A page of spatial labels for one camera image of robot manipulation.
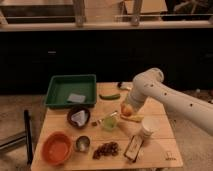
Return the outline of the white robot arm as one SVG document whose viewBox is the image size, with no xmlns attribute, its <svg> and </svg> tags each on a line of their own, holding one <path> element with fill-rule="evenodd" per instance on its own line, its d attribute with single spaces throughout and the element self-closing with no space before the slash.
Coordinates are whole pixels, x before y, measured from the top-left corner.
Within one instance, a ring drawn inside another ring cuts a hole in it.
<svg viewBox="0 0 213 171">
<path fill-rule="evenodd" d="M 164 74 L 159 68 L 151 68 L 137 74 L 132 81 L 125 102 L 138 111 L 147 97 L 166 104 L 202 130 L 213 136 L 213 104 L 176 91 L 163 84 Z"/>
</svg>

